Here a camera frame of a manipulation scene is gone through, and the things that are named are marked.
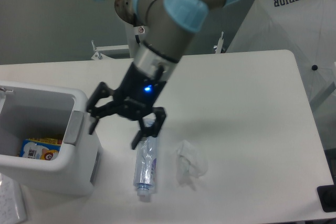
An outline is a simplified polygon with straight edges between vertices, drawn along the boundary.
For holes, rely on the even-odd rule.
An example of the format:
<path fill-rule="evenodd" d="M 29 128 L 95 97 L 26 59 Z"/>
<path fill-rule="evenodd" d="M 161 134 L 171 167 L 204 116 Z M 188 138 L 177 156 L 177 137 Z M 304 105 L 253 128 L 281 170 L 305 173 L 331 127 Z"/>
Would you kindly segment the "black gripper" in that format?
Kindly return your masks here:
<path fill-rule="evenodd" d="M 113 106 L 116 104 L 116 112 L 119 116 L 139 123 L 140 129 L 131 142 L 132 150 L 136 149 L 144 138 L 158 137 L 166 119 L 166 112 L 164 107 L 155 107 L 154 104 L 165 85 L 166 81 L 146 76 L 134 63 L 130 65 L 116 90 L 109 88 L 105 82 L 100 82 L 86 105 L 86 111 L 93 119 L 89 134 L 94 133 L 101 118 L 115 113 Z M 111 98 L 111 101 L 97 106 L 99 101 L 105 98 Z M 151 113 L 155 115 L 155 120 L 150 126 L 145 126 L 144 117 Z"/>

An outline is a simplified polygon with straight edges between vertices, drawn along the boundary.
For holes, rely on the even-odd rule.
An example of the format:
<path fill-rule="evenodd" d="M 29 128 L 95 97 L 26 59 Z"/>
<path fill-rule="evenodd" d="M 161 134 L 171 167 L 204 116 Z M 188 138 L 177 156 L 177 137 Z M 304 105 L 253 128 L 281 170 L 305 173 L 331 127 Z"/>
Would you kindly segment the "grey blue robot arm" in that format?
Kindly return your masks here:
<path fill-rule="evenodd" d="M 90 133 L 101 118 L 117 114 L 139 123 L 132 148 L 145 137 L 158 136 L 166 113 L 155 102 L 186 48 L 210 10 L 237 1 L 132 0 L 134 19 L 148 30 L 120 86 L 111 89 L 101 82 L 89 98 L 86 110 L 93 118 Z"/>

